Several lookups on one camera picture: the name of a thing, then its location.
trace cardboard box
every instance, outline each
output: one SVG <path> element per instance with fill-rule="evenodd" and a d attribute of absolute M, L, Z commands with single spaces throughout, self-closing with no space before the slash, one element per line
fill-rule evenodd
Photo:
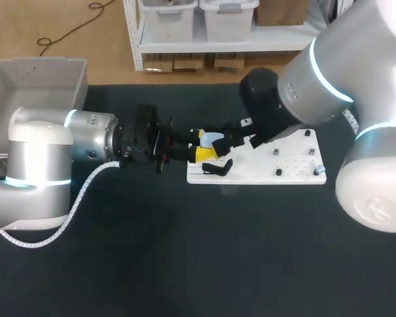
<path fill-rule="evenodd" d="M 175 73 L 202 74 L 205 70 L 203 53 L 177 53 L 174 55 L 173 70 Z"/>
<path fill-rule="evenodd" d="M 221 73 L 240 73 L 245 65 L 245 53 L 216 53 L 214 70 Z"/>
<path fill-rule="evenodd" d="M 173 71 L 173 54 L 143 54 L 144 71 L 151 73 L 171 73 Z"/>
<path fill-rule="evenodd" d="M 300 25 L 306 21 L 310 0 L 259 0 L 255 23 L 259 26 Z"/>

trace white storage bin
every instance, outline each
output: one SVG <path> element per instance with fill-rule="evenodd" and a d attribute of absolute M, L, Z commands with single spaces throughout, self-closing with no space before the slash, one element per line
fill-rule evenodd
<path fill-rule="evenodd" d="M 156 43 L 192 42 L 196 6 L 198 0 L 139 0 Z"/>
<path fill-rule="evenodd" d="M 205 11 L 209 42 L 241 42 L 249 38 L 259 0 L 199 0 Z"/>

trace white cable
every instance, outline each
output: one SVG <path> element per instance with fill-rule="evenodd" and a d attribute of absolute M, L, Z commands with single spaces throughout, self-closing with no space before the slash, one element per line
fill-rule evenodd
<path fill-rule="evenodd" d="M 355 135 L 357 135 L 359 130 L 359 124 L 356 121 L 354 115 L 349 110 L 345 110 L 344 112 L 342 112 L 342 114 L 345 116 L 346 120 L 348 120 L 350 127 L 354 130 Z"/>
<path fill-rule="evenodd" d="M 72 206 L 72 209 L 70 210 L 69 214 L 67 215 L 65 221 L 63 224 L 60 226 L 59 230 L 57 230 L 51 237 L 48 239 L 45 239 L 44 241 L 41 242 L 36 242 L 36 243 L 27 243 L 23 241 L 19 241 L 18 239 L 13 238 L 11 235 L 9 235 L 6 231 L 0 230 L 0 234 L 9 242 L 16 244 L 17 246 L 20 246 L 21 248 L 29 248 L 29 249 L 35 249 L 35 248 L 41 248 L 42 246 L 46 246 L 50 243 L 52 243 L 54 240 L 59 238 L 59 236 L 63 233 L 63 231 L 66 229 L 66 227 L 69 225 L 69 223 L 72 220 L 73 215 L 75 214 L 76 210 L 78 209 L 79 203 L 81 202 L 82 198 L 84 197 L 86 189 L 89 187 L 91 184 L 91 181 L 94 179 L 95 176 L 97 176 L 101 171 L 105 170 L 106 168 L 109 167 L 119 167 L 119 162 L 107 162 L 99 167 L 97 167 L 91 174 L 90 176 L 86 179 L 84 184 L 82 185 L 81 190 L 79 191 L 79 194 Z"/>

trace pegboard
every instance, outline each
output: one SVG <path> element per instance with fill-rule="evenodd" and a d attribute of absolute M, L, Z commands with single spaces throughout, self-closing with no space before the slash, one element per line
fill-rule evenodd
<path fill-rule="evenodd" d="M 323 160 L 317 135 L 312 129 L 298 130 L 288 137 L 263 144 L 256 149 L 252 148 L 249 137 L 246 137 L 245 145 L 232 149 L 229 155 L 220 160 L 209 160 L 207 162 L 224 166 L 228 159 L 233 159 L 233 167 L 225 177 L 204 174 L 202 163 L 188 163 L 188 183 L 322 185 L 327 180 L 325 173 L 314 175 L 314 170 L 319 165 L 323 165 Z M 282 170 L 280 176 L 277 175 L 278 170 Z"/>

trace shelving unit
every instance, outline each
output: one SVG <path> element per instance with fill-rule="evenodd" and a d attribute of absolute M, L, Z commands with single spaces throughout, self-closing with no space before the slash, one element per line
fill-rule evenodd
<path fill-rule="evenodd" d="M 152 41 L 145 18 L 137 27 L 135 0 L 123 0 L 127 28 L 137 71 L 143 70 L 142 53 L 209 53 L 209 52 L 271 52 L 304 49 L 323 29 L 326 23 L 318 0 L 311 0 L 308 18 L 303 25 L 256 26 L 245 42 L 208 42 L 204 14 L 196 9 L 194 35 L 190 43 L 155 43 Z"/>

